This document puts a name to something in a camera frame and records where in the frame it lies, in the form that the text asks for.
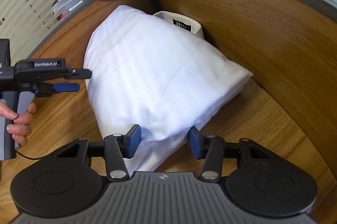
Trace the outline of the person's left hand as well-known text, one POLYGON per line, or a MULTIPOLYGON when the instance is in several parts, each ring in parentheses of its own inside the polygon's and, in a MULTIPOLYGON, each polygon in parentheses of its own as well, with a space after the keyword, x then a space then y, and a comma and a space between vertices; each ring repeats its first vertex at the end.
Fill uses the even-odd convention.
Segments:
POLYGON ((33 114, 36 112, 37 107, 34 102, 29 104, 27 111, 18 114, 12 110, 7 104, 1 100, 1 117, 5 117, 13 121, 13 124, 7 126, 7 131, 11 134, 12 139, 17 142, 21 147, 26 146, 28 143, 28 136, 32 132, 31 123, 33 121, 33 114))

